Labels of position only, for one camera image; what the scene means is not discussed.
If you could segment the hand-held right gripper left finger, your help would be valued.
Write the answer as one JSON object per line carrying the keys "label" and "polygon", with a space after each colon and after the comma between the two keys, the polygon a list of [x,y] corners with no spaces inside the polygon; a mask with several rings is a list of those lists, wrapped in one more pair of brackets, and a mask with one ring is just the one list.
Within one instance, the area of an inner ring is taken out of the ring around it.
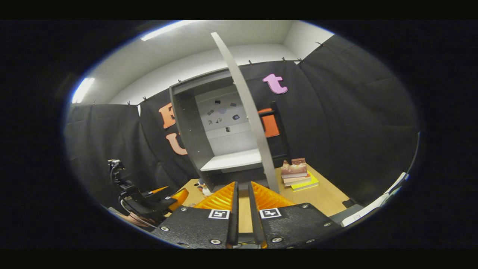
{"label": "hand-held right gripper left finger", "polygon": [[193,207],[181,206],[152,232],[183,248],[229,249],[238,243],[239,186],[232,182]]}

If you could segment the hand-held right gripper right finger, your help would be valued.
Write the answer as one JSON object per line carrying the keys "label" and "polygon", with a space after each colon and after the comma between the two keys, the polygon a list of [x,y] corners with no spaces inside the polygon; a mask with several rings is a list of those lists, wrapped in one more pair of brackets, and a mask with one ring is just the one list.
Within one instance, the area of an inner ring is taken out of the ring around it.
{"label": "hand-held right gripper right finger", "polygon": [[308,248],[342,232],[311,203],[293,203],[256,183],[248,185],[254,241],[261,248]]}

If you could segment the black door handle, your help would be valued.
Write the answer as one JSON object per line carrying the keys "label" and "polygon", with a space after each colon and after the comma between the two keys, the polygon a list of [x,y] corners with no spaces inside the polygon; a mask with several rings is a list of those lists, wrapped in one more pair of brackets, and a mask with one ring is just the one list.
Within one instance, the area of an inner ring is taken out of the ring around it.
{"label": "black door handle", "polygon": [[281,167],[284,162],[291,164],[292,158],[289,152],[289,142],[277,102],[270,102],[270,109],[267,111],[265,109],[260,110],[258,116],[261,119],[266,138],[280,138],[282,151],[273,153],[273,150],[270,150],[274,167]]}

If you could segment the beige cabinet door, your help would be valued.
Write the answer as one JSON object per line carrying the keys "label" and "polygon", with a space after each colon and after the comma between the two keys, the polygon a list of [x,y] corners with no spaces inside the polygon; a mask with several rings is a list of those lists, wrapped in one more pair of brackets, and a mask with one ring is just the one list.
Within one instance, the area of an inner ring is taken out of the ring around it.
{"label": "beige cabinet door", "polygon": [[234,56],[229,51],[222,38],[216,32],[211,33],[211,36],[215,41],[223,59],[227,63],[227,67],[232,76],[233,82],[235,83],[238,94],[241,98],[241,102],[243,103],[244,110],[249,119],[251,131],[256,141],[258,153],[261,157],[261,163],[269,189],[279,194],[280,189],[276,178],[273,158],[270,154],[270,148],[265,137],[265,131],[246,80],[236,63],[236,60],[234,59]]}

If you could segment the grey cabinet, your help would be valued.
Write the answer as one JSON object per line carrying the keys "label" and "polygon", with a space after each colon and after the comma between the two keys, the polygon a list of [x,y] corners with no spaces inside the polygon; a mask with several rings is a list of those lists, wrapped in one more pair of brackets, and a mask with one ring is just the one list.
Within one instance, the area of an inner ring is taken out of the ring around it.
{"label": "grey cabinet", "polygon": [[170,87],[178,130],[194,169],[210,191],[232,182],[269,188],[249,119],[228,68]]}

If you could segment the penguin plush toy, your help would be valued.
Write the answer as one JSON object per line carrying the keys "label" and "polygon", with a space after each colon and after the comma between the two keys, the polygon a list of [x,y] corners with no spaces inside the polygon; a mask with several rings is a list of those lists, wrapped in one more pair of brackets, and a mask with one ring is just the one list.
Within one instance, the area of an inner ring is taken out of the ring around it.
{"label": "penguin plush toy", "polygon": [[197,184],[197,189],[198,191],[203,194],[204,197],[210,197],[213,193],[209,190],[207,185],[205,184],[204,180],[202,178],[198,179],[198,184]]}

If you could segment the pink book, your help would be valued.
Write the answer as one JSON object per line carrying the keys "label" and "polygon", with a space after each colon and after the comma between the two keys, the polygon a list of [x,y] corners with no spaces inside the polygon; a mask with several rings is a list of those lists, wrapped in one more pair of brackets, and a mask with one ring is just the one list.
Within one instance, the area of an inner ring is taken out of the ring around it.
{"label": "pink book", "polygon": [[306,176],[303,177],[289,177],[289,178],[282,178],[282,182],[285,186],[292,186],[297,184],[304,184],[310,182],[312,179],[310,173],[307,173]]}

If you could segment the yellow book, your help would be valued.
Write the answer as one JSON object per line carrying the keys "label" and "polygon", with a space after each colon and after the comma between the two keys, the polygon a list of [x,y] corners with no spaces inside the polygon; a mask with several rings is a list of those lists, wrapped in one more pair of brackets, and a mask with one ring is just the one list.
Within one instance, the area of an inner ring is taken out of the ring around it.
{"label": "yellow book", "polygon": [[296,192],[296,191],[301,191],[301,190],[304,190],[304,189],[309,189],[309,188],[318,186],[318,183],[319,182],[318,182],[317,178],[314,175],[311,175],[309,182],[301,183],[301,184],[295,184],[295,185],[292,185],[291,188],[292,188],[293,192]]}

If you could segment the brown patterned book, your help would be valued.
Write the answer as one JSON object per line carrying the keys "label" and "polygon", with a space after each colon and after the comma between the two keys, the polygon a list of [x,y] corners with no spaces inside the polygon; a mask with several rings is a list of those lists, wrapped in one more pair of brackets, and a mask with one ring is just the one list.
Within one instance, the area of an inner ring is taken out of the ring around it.
{"label": "brown patterned book", "polygon": [[307,165],[304,157],[283,161],[280,169],[282,177],[302,177],[307,175]]}

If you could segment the black backdrop cloth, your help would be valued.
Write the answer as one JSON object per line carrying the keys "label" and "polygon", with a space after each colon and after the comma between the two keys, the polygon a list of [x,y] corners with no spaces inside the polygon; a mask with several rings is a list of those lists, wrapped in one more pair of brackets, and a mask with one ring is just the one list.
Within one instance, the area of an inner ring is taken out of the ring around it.
{"label": "black backdrop cloth", "polygon": [[[292,159],[304,157],[354,203],[389,197],[407,174],[419,141],[416,107],[401,81],[376,57],[334,35],[299,64],[239,66],[258,111],[276,101]],[[200,178],[164,90],[139,106],[72,106],[63,130],[70,165],[87,192],[118,210],[108,160],[141,191],[179,190]]]}

